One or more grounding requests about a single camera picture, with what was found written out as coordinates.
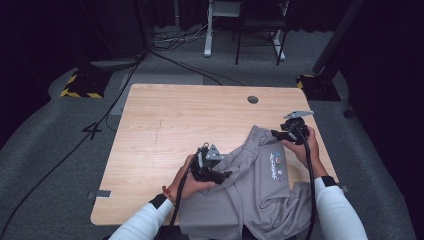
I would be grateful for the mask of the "grey shorts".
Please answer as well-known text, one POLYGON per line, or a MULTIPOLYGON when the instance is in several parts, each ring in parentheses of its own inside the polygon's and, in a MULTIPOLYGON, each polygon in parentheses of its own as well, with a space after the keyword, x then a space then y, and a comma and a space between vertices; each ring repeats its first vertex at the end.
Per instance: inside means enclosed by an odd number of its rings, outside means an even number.
POLYGON ((285 149, 271 131, 255 126, 244 144, 214 169, 231 175, 184 199, 179 226, 190 240, 285 240, 310 224, 310 184, 289 185, 285 149))

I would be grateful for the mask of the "dark slanted metal pole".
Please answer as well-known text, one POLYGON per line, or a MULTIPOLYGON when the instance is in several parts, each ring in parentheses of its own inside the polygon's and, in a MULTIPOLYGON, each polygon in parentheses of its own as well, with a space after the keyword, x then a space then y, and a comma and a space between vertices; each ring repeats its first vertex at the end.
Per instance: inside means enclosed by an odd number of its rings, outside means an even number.
POLYGON ((336 51, 338 44, 342 40, 344 34, 355 19, 364 2, 365 0, 352 1, 343 18, 341 19, 340 23, 338 24, 332 37, 330 38, 329 42, 327 43, 318 60, 316 61, 315 65, 313 66, 313 73, 321 74, 328 66, 331 56, 336 51))

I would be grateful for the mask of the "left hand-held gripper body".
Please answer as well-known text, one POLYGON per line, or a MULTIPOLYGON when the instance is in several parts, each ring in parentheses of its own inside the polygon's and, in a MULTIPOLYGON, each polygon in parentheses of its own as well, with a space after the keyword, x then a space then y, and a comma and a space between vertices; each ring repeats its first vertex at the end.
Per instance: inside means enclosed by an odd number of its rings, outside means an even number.
POLYGON ((194 155, 192 161, 192 175, 196 181, 211 182, 213 177, 220 177, 215 174, 214 167, 223 160, 224 156, 220 154, 217 147, 205 143, 194 155))

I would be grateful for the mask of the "white desk frame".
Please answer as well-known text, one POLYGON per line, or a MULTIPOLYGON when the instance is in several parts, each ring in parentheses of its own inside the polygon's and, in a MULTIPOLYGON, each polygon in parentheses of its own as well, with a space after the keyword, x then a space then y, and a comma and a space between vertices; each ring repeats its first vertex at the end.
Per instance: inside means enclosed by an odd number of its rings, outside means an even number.
MULTIPOLYGON (((239 16, 241 0, 208 0, 207 10, 207 32, 204 46, 204 56, 210 57, 212 55, 212 42, 213 42, 213 21, 218 17, 236 18, 239 16)), ((281 30, 270 32, 271 44, 277 54, 279 61, 285 60, 283 52, 283 40, 280 38, 281 30)))

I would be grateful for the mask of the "grey flat stand foot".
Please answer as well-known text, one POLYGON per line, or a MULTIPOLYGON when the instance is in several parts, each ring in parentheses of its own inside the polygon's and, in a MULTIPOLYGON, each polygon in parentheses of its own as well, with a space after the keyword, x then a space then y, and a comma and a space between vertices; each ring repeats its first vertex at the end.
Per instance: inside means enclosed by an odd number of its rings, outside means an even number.
POLYGON ((115 58, 92 61, 91 65, 101 70, 118 71, 134 66, 138 62, 137 58, 115 58))

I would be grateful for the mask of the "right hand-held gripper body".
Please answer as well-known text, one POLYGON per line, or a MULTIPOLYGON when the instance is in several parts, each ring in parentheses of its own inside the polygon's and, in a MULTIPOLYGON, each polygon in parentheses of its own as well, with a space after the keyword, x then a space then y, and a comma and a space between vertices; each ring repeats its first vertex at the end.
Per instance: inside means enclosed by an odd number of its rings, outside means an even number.
POLYGON ((305 116, 312 116, 313 111, 293 111, 284 116, 285 122, 280 125, 283 132, 288 132, 288 139, 296 145, 304 144, 309 137, 308 126, 304 121, 305 116))

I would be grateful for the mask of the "black yellow striped stand base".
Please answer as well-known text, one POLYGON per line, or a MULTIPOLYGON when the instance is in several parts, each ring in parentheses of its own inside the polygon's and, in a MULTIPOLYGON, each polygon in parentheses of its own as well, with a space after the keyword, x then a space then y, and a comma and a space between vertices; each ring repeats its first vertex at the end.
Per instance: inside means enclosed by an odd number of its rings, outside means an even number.
POLYGON ((318 75, 302 74, 296 77, 296 86, 301 89, 309 101, 341 100, 332 81, 323 80, 318 75))
POLYGON ((111 72, 102 70, 94 70, 92 72, 75 70, 60 93, 60 96, 94 99, 103 98, 111 76, 111 72))

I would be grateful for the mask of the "person's left hand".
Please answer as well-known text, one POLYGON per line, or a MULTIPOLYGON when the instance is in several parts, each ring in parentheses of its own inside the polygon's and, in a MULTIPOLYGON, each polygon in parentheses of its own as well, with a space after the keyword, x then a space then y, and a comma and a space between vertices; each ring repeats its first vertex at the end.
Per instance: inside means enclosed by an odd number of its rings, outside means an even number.
POLYGON ((163 194, 170 200, 170 201, 176 201, 177 197, 180 196, 182 199, 189 198, 196 192, 209 190, 215 186, 214 182, 199 182, 196 181, 193 177, 191 172, 188 172, 186 175, 185 183, 182 188, 182 191, 180 194, 178 194, 178 187, 180 185, 180 182, 186 172, 186 170, 190 166, 190 162, 192 160, 193 156, 188 155, 185 163, 180 167, 178 172, 176 173, 172 183, 165 187, 163 190, 163 194))

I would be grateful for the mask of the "person's right hand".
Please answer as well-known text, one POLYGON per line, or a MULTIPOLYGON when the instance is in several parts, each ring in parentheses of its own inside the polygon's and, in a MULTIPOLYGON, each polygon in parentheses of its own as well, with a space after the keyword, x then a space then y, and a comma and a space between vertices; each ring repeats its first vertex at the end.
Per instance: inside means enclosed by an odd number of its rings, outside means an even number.
POLYGON ((309 151, 306 151, 306 147, 304 145, 296 145, 295 143, 287 140, 283 140, 282 144, 295 154, 296 158, 304 165, 305 168, 312 169, 315 178, 328 176, 328 172, 320 160, 319 145, 316 140, 315 130, 309 127, 308 131, 309 137, 307 139, 307 145, 309 151))

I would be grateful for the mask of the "grey tape strip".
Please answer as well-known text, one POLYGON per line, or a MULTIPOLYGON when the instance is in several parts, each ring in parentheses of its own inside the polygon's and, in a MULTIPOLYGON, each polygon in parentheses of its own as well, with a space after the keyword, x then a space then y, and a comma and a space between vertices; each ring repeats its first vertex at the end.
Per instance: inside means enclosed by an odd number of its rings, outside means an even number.
POLYGON ((111 196, 110 190, 96 190, 90 191, 87 195, 89 200, 94 200, 96 198, 109 198, 111 196))

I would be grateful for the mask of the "black metal chair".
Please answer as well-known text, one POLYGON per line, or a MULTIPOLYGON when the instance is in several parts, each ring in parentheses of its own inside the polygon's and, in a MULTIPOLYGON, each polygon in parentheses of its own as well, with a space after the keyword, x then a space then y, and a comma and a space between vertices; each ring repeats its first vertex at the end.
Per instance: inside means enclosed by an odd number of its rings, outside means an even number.
POLYGON ((244 42, 242 40, 244 32, 269 32, 269 41, 277 54, 276 65, 285 59, 283 48, 288 32, 288 22, 283 6, 283 0, 242 0, 238 25, 233 34, 237 37, 235 64, 239 63, 241 47, 265 46, 265 43, 244 42))

